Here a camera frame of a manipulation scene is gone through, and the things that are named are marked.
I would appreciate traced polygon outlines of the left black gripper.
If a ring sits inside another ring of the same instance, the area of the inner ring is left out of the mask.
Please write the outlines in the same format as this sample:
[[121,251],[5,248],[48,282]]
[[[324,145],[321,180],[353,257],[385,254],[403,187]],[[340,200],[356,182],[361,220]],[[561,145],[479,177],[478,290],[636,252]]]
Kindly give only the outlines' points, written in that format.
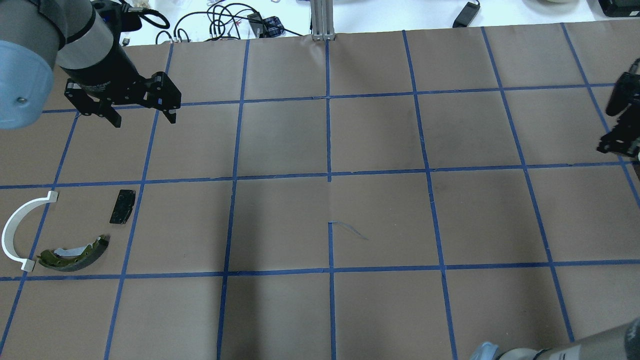
[[182,105],[182,93],[164,71],[156,71],[147,78],[137,75],[95,85],[80,84],[78,80],[68,78],[64,96],[81,113],[98,111],[98,116],[107,119],[115,128],[121,127],[122,117],[113,105],[138,105],[163,111],[172,125],[177,123],[177,109]]

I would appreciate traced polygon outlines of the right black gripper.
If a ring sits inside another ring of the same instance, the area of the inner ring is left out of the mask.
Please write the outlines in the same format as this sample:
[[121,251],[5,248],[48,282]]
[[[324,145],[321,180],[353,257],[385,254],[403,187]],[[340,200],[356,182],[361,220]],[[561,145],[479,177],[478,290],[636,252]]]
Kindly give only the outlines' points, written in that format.
[[640,152],[640,60],[620,75],[605,112],[615,117],[615,126],[599,139],[596,150],[603,154],[639,159]]

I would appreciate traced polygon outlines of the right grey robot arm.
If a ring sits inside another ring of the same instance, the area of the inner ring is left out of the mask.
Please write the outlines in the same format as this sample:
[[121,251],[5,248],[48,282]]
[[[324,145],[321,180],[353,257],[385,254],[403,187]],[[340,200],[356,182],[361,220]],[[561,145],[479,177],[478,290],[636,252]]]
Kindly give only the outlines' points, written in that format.
[[[604,134],[596,150],[618,157],[639,157],[639,60],[620,75],[605,109],[617,116],[615,126]],[[492,342],[483,342],[472,360],[638,360],[640,358],[639,319],[595,333],[565,345],[541,350],[513,348],[500,351]]]

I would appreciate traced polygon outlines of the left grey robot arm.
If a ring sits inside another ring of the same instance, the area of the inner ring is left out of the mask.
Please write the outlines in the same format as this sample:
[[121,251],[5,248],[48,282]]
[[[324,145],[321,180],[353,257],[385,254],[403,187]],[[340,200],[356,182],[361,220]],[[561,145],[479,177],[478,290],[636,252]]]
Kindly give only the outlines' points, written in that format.
[[54,67],[67,75],[64,96],[82,116],[115,128],[119,105],[139,105],[176,123],[182,93],[164,71],[142,76],[121,44],[142,22],[167,30],[155,9],[125,0],[3,0],[0,23],[0,127],[30,126],[41,117],[54,85]]

